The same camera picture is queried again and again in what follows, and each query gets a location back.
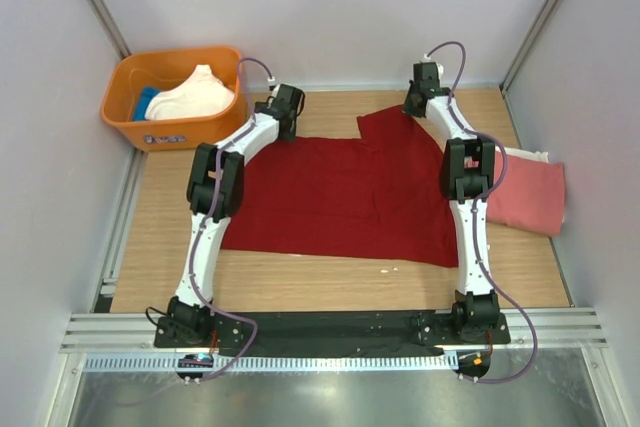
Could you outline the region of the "dark red t shirt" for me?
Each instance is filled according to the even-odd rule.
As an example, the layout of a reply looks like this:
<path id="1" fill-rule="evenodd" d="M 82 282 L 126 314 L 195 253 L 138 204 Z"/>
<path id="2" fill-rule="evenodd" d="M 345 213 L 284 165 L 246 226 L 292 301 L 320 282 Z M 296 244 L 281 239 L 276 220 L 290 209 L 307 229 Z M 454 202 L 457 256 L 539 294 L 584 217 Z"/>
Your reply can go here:
<path id="1" fill-rule="evenodd" d="M 357 126 L 357 138 L 279 141 L 250 160 L 223 248 L 457 267 L 438 143 L 398 106 Z"/>

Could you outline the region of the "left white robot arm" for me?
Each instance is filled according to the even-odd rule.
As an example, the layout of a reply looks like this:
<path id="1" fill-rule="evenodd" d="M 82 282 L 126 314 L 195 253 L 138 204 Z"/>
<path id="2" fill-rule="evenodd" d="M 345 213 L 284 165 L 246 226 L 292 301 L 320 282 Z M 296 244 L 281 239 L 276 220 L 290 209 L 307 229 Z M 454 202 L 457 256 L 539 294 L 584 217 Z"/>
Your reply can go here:
<path id="1" fill-rule="evenodd" d="M 305 100 L 301 89 L 279 84 L 239 129 L 196 148 L 186 191 L 192 213 L 188 254 L 179 285 L 156 321 L 156 347 L 198 347 L 214 333 L 215 268 L 244 198 L 245 167 L 265 147 L 295 139 Z"/>

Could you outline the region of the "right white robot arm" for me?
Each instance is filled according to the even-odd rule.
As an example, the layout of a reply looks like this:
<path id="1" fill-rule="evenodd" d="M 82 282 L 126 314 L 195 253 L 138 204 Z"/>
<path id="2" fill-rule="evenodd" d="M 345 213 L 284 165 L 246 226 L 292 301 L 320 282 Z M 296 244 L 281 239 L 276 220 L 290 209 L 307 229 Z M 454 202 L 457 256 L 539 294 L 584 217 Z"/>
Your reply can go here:
<path id="1" fill-rule="evenodd" d="M 445 136 L 439 188 L 454 220 L 458 281 L 451 312 L 437 325 L 456 343 L 507 344 L 505 316 L 492 284 L 487 242 L 488 194 L 494 186 L 495 142 L 473 129 L 450 88 L 443 67 L 427 57 L 413 65 L 403 112 L 425 118 Z"/>

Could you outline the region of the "pink t shirt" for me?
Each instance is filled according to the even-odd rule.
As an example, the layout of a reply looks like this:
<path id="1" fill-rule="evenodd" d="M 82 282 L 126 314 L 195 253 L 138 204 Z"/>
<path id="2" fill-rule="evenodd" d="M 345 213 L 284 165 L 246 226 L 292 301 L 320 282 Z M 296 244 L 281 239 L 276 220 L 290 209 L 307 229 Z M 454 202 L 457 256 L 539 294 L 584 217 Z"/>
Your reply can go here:
<path id="1" fill-rule="evenodd" d="M 506 158 L 506 175 L 489 197 L 489 220 L 547 237 L 557 236 L 565 214 L 564 164 L 507 154 Z"/>

